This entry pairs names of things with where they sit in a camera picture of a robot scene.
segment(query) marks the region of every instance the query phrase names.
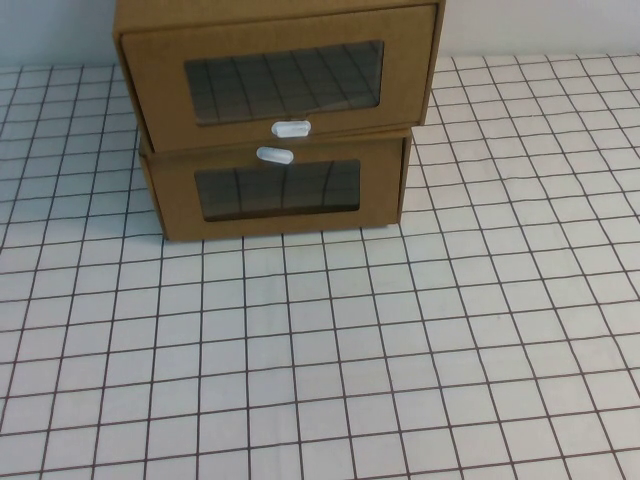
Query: white grid surface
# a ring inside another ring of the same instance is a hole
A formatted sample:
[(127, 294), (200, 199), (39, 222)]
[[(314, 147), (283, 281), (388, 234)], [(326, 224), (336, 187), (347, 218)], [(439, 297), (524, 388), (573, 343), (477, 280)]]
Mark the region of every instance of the white grid surface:
[(0, 70), (0, 478), (640, 478), (640, 56), (433, 97), (400, 226), (171, 244), (120, 71)]

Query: drawer front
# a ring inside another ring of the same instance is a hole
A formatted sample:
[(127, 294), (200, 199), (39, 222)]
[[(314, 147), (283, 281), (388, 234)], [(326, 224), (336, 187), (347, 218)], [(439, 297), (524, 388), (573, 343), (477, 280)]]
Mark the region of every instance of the drawer front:
[(395, 223), (403, 139), (292, 149), (269, 164), (255, 149), (148, 161), (171, 240)]
[(157, 153), (420, 122), (435, 6), (126, 34)]

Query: plastic handle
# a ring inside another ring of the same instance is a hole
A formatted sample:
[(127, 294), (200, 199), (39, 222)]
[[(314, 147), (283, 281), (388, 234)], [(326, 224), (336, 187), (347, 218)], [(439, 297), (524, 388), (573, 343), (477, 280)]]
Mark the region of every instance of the plastic handle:
[(306, 120), (293, 122), (276, 122), (271, 132), (278, 138), (303, 138), (311, 132), (311, 123)]
[(256, 155), (260, 160), (280, 165), (290, 165), (293, 162), (293, 152), (282, 148), (260, 147)]

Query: cardboard drawer box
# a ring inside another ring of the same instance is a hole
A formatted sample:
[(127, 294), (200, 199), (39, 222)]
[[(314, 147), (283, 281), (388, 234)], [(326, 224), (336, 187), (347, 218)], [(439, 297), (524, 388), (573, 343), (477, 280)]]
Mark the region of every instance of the cardboard drawer box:
[(423, 122), (443, 9), (444, 0), (118, 0), (114, 36), (154, 153), (299, 135), (279, 129), (291, 121), (324, 141)]
[(275, 165), (256, 147), (148, 154), (140, 162), (165, 236), (175, 241), (397, 223), (409, 131), (290, 145)]

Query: clear plastic window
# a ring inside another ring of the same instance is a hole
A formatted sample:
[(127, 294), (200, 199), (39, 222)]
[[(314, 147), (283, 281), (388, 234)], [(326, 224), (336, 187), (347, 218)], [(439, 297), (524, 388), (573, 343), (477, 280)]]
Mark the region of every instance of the clear plastic window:
[(207, 222), (360, 208), (358, 160), (205, 170), (195, 181)]
[(199, 125), (295, 117), (380, 103), (384, 43), (185, 63)]

